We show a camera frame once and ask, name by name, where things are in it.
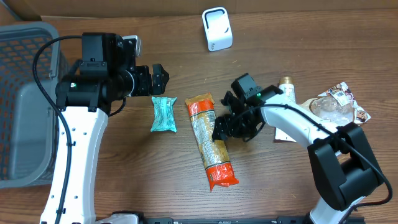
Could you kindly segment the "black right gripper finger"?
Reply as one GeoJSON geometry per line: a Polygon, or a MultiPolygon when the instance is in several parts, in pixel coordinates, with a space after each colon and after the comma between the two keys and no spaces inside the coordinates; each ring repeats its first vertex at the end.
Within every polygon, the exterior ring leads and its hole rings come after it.
{"type": "Polygon", "coordinates": [[[215,129],[228,129],[233,120],[233,116],[231,114],[224,114],[223,116],[219,116],[215,119],[215,129]]]}
{"type": "Polygon", "coordinates": [[[227,126],[215,126],[211,137],[213,141],[225,141],[231,137],[231,131],[227,126]]]}

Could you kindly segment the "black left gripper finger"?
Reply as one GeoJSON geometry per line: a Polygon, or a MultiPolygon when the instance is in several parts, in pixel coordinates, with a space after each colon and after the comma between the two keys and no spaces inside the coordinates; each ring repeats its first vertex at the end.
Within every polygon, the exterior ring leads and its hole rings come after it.
{"type": "Polygon", "coordinates": [[[153,83],[151,95],[162,95],[165,92],[165,84],[163,82],[153,83]]]}
{"type": "Polygon", "coordinates": [[[153,64],[152,66],[152,83],[153,84],[167,84],[169,81],[169,73],[163,68],[161,64],[153,64]]]}

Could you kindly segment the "teal snack packet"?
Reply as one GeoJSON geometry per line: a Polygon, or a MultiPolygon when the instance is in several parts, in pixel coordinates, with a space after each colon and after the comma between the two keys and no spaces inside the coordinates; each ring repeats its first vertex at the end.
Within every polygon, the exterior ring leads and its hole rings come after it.
{"type": "Polygon", "coordinates": [[[154,131],[172,131],[177,132],[174,118],[174,104],[177,98],[152,97],[154,105],[154,122],[150,129],[154,131]]]}

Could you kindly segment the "orange spaghetti pasta packet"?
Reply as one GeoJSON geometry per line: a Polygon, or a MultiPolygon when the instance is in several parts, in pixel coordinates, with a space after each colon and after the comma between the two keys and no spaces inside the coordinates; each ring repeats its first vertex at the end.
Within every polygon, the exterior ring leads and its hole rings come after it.
{"type": "Polygon", "coordinates": [[[216,185],[229,187],[239,183],[224,141],[212,138],[216,119],[214,103],[210,93],[185,100],[211,189],[216,185]]]}

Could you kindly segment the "white gold-capped cream tube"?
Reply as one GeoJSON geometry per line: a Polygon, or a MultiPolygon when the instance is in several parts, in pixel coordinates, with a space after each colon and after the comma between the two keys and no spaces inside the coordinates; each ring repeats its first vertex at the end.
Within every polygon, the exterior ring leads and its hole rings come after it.
{"type": "MultiPolygon", "coordinates": [[[[295,87],[292,77],[282,77],[279,80],[279,88],[284,92],[284,94],[290,101],[293,101],[294,103],[296,102],[295,87]]],[[[275,140],[295,142],[293,138],[291,138],[288,134],[278,128],[275,129],[275,140]]]]}

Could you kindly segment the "beige Pantree snack pouch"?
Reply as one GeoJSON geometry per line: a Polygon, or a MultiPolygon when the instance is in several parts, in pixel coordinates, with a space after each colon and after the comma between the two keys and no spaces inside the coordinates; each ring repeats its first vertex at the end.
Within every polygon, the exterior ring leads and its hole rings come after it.
{"type": "Polygon", "coordinates": [[[321,119],[345,126],[348,123],[363,124],[371,116],[358,105],[353,93],[345,82],[341,82],[327,91],[300,105],[321,119]]]}

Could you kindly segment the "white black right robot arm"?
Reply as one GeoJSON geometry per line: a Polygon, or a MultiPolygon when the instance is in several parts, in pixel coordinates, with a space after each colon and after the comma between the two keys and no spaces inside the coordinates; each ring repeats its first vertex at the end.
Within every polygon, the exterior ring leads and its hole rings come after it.
{"type": "Polygon", "coordinates": [[[229,113],[215,120],[214,140],[249,141],[269,125],[287,133],[307,149],[320,199],[304,223],[349,223],[363,199],[386,183],[362,128],[325,121],[290,101],[271,85],[259,86],[248,73],[231,84],[221,103],[229,113]]]}

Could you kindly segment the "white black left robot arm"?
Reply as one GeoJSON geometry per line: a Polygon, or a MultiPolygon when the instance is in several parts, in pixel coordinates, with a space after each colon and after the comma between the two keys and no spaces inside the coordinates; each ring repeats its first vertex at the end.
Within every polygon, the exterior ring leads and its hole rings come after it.
{"type": "Polygon", "coordinates": [[[41,223],[96,223],[94,191],[98,154],[111,105],[165,92],[169,74],[160,64],[138,66],[136,35],[80,36],[82,56],[49,98],[59,121],[55,168],[41,223]]]}

